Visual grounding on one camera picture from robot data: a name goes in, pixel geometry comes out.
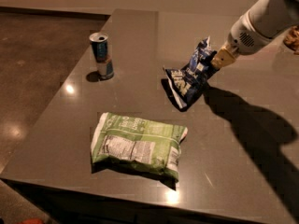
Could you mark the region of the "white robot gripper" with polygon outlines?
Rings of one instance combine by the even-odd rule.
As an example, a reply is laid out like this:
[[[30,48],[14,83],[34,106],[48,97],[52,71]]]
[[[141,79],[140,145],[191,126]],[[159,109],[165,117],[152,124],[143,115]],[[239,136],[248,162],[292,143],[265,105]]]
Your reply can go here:
[[[272,41],[261,35],[251,24],[249,14],[242,15],[232,26],[227,37],[227,45],[222,46],[213,57],[211,64],[222,69],[234,63],[238,55],[251,55]]]

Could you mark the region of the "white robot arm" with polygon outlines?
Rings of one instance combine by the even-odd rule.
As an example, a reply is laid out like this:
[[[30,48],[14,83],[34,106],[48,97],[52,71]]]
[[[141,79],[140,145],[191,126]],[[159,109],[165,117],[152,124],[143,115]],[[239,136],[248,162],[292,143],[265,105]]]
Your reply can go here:
[[[221,69],[240,55],[252,55],[298,23],[299,0],[258,0],[232,26],[211,63]]]

